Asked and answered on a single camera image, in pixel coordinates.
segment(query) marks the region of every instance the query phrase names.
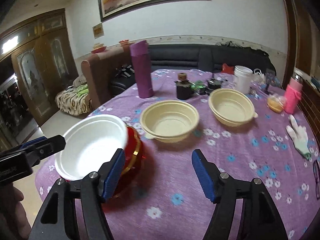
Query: pink bottle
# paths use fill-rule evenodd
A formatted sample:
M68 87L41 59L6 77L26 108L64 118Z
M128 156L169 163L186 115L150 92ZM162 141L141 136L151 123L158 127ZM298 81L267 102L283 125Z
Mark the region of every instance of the pink bottle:
M151 60L147 41L130 45L132 65L140 98L150 98L154 95L151 82Z
M294 73L284 93L284 97L287 99L287 102L284 105L284 111L286 113L294 113L298 102L301 100L301 90L302 78L297 73Z

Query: glove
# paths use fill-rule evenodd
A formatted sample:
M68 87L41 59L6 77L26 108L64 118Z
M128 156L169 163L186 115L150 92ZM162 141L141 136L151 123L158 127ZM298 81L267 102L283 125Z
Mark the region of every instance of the glove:
M304 158L310 160L311 154L307 146L308 135L306 132L306 127L302 127L301 125L298 126L296 119L293 117L292 114L289 115L289 119L292 127L288 125L286 127L286 130L294 143L294 147Z

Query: silver screw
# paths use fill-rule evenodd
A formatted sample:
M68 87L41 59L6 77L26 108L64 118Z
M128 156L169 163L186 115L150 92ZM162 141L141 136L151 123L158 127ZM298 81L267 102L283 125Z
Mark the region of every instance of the silver screw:
M226 172L222 172L222 173L220 173L220 177L223 179L227 179L227 178L229 178L229 174Z
M65 180L62 179L62 178L60 178L60 179L58 179L57 184L58 184L58 185L61 185L61 184L64 183L64 182L65 182Z
M98 176L98 173L96 173L95 171L94 172L91 172L90 174L89 174L89 178L90 179L94 179L95 177L97 177Z
M257 185L260 185L260 184L262 183L261 179L259 179L259 178L255 178L255 179L253 180L253 182L254 182L255 184L257 184Z

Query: white bucket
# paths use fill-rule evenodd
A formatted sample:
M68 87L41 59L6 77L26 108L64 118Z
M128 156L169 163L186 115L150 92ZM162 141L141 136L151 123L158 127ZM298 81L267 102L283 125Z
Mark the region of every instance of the white bucket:
M250 91L253 71L244 66L235 66L234 89L247 94Z

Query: brown bottle cap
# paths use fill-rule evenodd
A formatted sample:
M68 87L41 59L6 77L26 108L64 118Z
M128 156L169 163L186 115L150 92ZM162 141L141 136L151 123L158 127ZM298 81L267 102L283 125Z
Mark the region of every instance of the brown bottle cap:
M178 79L180 81L185 81L187 80L187 74L186 73L178 73Z

